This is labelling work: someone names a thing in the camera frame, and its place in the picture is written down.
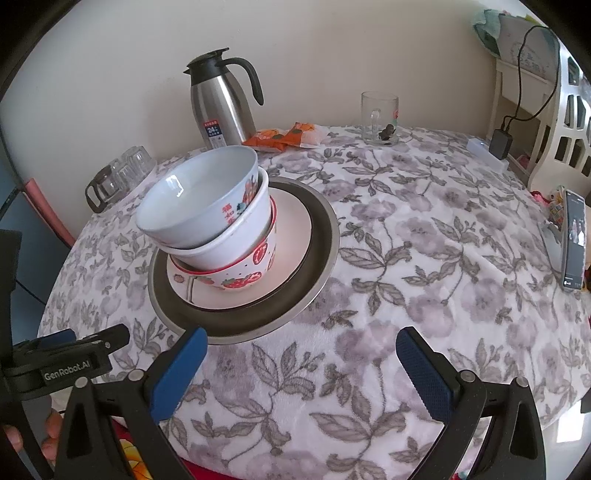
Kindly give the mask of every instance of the finger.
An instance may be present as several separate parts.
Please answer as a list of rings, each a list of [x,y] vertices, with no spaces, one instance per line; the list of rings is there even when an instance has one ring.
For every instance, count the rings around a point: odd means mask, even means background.
[[[48,438],[41,444],[43,456],[50,462],[55,462],[57,458],[57,439]]]
[[[47,417],[47,420],[45,421],[45,428],[50,438],[58,439],[60,437],[61,424],[63,422],[64,419],[61,417],[61,415],[52,409],[51,413]]]
[[[22,450],[22,437],[19,431],[11,425],[5,425],[4,432],[6,433],[8,440],[12,444],[12,447],[17,452],[20,452]]]

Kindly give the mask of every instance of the glass mug handle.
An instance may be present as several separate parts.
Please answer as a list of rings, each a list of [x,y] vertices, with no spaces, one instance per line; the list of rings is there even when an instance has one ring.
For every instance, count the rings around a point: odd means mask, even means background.
[[[372,138],[372,140],[378,139],[378,119],[379,119],[380,113],[382,113],[382,111],[379,108],[376,108],[375,110],[373,110],[371,112],[371,138]]]
[[[95,195],[96,198],[98,199],[99,203],[96,204],[88,195],[88,190],[92,188],[95,191]],[[99,196],[99,191],[97,189],[97,184],[96,181],[93,180],[91,181],[87,186],[86,186],[86,190],[84,192],[84,194],[86,195],[86,203],[88,203],[88,206],[92,209],[93,212],[95,213],[101,213],[103,212],[106,208],[107,208],[107,204],[106,202],[100,198]]]

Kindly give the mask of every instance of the white bowl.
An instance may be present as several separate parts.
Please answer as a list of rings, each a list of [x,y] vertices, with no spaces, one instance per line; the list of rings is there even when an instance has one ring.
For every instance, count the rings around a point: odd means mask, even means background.
[[[182,260],[199,271],[225,267],[249,252],[271,223],[269,175],[259,167],[259,190],[244,213],[224,233],[201,247],[171,248],[156,242],[160,250]]]
[[[176,267],[172,281],[181,283],[187,280],[187,287],[193,288],[193,281],[197,280],[219,290],[236,291],[259,281],[273,266],[275,247],[277,246],[277,207],[271,198],[271,224],[262,238],[245,255],[231,265],[210,271],[193,271],[186,265],[180,264],[177,258],[170,257]]]
[[[258,157],[232,145],[190,158],[158,181],[135,213],[138,228],[159,244],[195,248],[239,218],[258,187]]]

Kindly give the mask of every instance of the snack package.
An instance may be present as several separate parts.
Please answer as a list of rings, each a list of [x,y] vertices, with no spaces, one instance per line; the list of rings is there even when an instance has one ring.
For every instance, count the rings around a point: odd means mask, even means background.
[[[252,147],[259,152],[280,153],[287,147],[287,145],[282,142],[286,133],[285,130],[277,130],[276,128],[261,130],[253,137],[242,142],[242,145]]]
[[[316,148],[328,133],[329,129],[326,127],[296,122],[280,141],[292,147]]]
[[[556,190],[550,193],[550,204],[548,208],[550,210],[549,220],[554,223],[559,230],[562,229],[562,223],[564,222],[564,187],[559,185]]]

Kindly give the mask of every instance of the charger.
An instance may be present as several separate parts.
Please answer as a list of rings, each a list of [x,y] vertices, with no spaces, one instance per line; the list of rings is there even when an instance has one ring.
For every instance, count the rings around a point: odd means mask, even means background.
[[[496,129],[492,134],[491,144],[488,151],[492,153],[499,160],[504,160],[509,154],[509,149],[513,143],[513,137],[500,128]]]

